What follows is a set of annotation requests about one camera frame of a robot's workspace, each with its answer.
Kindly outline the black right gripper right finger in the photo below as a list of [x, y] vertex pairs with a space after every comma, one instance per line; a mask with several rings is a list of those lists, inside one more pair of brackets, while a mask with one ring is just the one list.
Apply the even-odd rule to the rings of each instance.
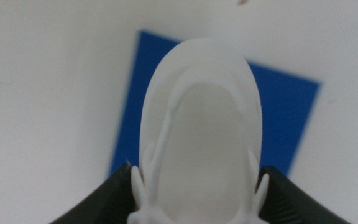
[[346, 224], [347, 221], [297, 187], [273, 166], [263, 166], [257, 184], [269, 176], [265, 202], [259, 218], [274, 224]]

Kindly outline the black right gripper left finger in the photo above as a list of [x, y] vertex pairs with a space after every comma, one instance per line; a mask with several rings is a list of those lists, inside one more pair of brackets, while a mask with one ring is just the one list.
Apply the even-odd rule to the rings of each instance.
[[135, 210], [131, 168], [129, 164], [118, 167], [95, 191], [52, 223], [127, 223]]

